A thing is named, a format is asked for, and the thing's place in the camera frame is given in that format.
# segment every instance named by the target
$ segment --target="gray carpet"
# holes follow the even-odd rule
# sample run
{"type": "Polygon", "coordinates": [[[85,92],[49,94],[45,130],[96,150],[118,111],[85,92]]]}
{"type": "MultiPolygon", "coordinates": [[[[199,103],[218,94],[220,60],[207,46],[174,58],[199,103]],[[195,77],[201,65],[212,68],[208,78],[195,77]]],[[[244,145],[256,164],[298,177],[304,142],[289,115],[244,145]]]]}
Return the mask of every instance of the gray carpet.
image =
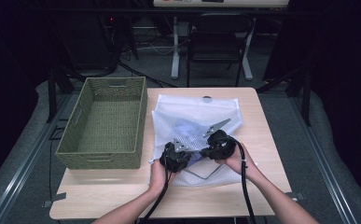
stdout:
{"type": "MultiPolygon", "coordinates": [[[[162,45],[169,46],[170,43],[161,42],[162,45]]],[[[253,81],[241,79],[241,86],[257,88],[263,84],[262,77],[266,63],[274,44],[272,36],[256,35],[253,38],[248,59],[254,75],[253,81]]],[[[163,80],[174,84],[177,87],[185,87],[185,55],[184,47],[181,48],[180,78],[172,80],[170,78],[172,68],[172,53],[158,54],[153,49],[140,49],[140,59],[136,61],[129,54],[124,54],[122,61],[153,78],[163,80]]],[[[230,70],[224,70],[224,74],[231,73],[235,66],[230,70]]],[[[208,74],[209,71],[201,71],[201,75],[208,74]]],[[[113,77],[134,76],[131,72],[119,67],[111,75],[113,77]]],[[[80,88],[81,83],[74,82],[75,86],[80,88]]],[[[222,84],[221,81],[212,79],[204,80],[203,84],[216,86],[222,84]]],[[[157,88],[158,85],[148,82],[150,88],[157,88]]],[[[308,136],[302,129],[301,120],[298,119],[298,111],[291,105],[283,89],[285,84],[278,86],[274,91],[261,93],[259,95],[264,113],[270,125],[271,132],[282,158],[290,185],[295,192],[302,192],[306,199],[300,204],[305,207],[320,223],[342,223],[342,219],[336,205],[330,195],[326,182],[322,177],[312,151],[312,144],[308,136]]],[[[5,164],[0,170],[0,199],[6,191],[6,187],[11,181],[12,176],[18,170],[28,153],[35,146],[36,138],[46,127],[45,121],[48,117],[48,95],[47,83],[38,88],[40,94],[39,104],[35,110],[34,116],[25,128],[19,142],[11,154],[8,156],[5,164]]],[[[56,124],[61,128],[65,126],[66,119],[69,118],[74,103],[76,102],[77,92],[71,97],[66,109],[61,115],[61,119],[56,124]]],[[[313,132],[322,146],[329,164],[338,178],[345,198],[351,206],[354,216],[361,223],[361,188],[354,182],[346,166],[340,160],[332,143],[331,129],[326,119],[326,114],[322,104],[316,95],[312,95],[311,103],[311,123],[313,132]]],[[[8,214],[2,219],[4,223],[57,223],[49,217],[49,208],[43,208],[42,202],[49,200],[50,193],[54,195],[62,179],[64,166],[56,159],[53,154],[58,146],[58,140],[45,139],[42,145],[42,152],[39,156],[34,169],[24,183],[18,197],[10,206],[8,214]]],[[[268,223],[278,223],[275,217],[267,217],[268,223]]],[[[90,223],[91,220],[61,221],[61,223],[90,223]]],[[[177,219],[177,220],[156,220],[152,223],[208,223],[211,219],[177,219]]],[[[233,223],[233,219],[215,219],[215,223],[233,223]]],[[[238,218],[238,223],[244,223],[244,218],[238,218]]],[[[264,223],[262,217],[258,218],[258,223],[264,223]]]]}

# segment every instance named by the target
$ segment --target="white plastic bag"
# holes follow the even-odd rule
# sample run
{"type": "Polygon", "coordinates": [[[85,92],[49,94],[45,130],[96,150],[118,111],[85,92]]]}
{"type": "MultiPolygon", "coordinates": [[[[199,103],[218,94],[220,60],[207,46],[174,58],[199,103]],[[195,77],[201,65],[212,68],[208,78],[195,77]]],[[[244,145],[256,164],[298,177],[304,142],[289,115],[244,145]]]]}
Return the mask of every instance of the white plastic bag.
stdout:
{"type": "MultiPolygon", "coordinates": [[[[174,139],[187,146],[188,151],[199,151],[209,147],[203,134],[211,125],[230,119],[220,128],[230,135],[243,124],[237,99],[160,95],[152,117],[155,131],[152,160],[159,159],[165,144],[174,139]]],[[[174,185],[225,185],[241,181],[229,167],[209,158],[194,162],[176,177],[174,185]]]]}

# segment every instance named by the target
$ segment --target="person's right hand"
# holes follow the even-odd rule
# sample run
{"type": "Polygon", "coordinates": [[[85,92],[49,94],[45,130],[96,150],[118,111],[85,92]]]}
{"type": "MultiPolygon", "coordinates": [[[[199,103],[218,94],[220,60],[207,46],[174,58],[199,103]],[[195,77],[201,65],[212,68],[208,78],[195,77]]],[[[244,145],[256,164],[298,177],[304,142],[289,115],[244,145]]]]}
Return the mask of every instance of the person's right hand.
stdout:
{"type": "MultiPolygon", "coordinates": [[[[246,178],[253,180],[254,178],[257,178],[259,175],[262,175],[262,173],[258,170],[253,159],[250,157],[250,154],[247,151],[246,146],[243,143],[241,144],[244,149],[244,156],[246,158],[246,178]]],[[[226,160],[215,160],[215,162],[217,162],[218,164],[226,164],[229,168],[231,168],[239,175],[242,174],[242,157],[238,146],[236,146],[232,156],[230,156],[226,160]]]]}

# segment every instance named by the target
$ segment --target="chair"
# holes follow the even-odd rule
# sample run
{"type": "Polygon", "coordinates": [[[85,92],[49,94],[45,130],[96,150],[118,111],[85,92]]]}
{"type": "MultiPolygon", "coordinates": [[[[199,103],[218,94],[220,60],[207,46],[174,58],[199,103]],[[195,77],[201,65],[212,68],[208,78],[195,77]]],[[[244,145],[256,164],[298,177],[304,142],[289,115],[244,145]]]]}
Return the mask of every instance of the chair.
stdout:
{"type": "Polygon", "coordinates": [[[187,87],[190,63],[238,63],[239,84],[247,37],[254,28],[252,18],[234,13],[205,13],[188,24],[187,87]]]}

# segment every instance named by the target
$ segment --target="dark background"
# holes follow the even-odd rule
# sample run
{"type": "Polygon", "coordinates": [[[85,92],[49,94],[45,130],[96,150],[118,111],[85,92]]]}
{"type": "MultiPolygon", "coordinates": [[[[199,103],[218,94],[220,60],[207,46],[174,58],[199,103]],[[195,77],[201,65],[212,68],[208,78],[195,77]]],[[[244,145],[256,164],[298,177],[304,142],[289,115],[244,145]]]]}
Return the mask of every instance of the dark background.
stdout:
{"type": "MultiPolygon", "coordinates": [[[[90,1],[81,3],[95,6],[90,1]]],[[[310,55],[317,56],[313,58],[318,60],[313,61],[312,90],[325,105],[337,151],[361,186],[361,1],[290,3],[289,10],[299,9],[330,9],[332,13],[309,21],[284,20],[266,78],[282,76],[310,55]]],[[[35,87],[48,79],[53,67],[105,69],[113,65],[116,50],[104,40],[104,32],[97,33],[96,25],[102,21],[86,23],[84,29],[91,30],[90,36],[58,36],[57,29],[82,22],[77,18],[79,15],[74,15],[73,21],[56,18],[48,22],[46,16],[26,10],[21,1],[0,1],[0,166],[34,111],[38,99],[35,87]],[[69,39],[79,45],[99,46],[87,52],[101,57],[82,62],[86,51],[69,39]]]]}

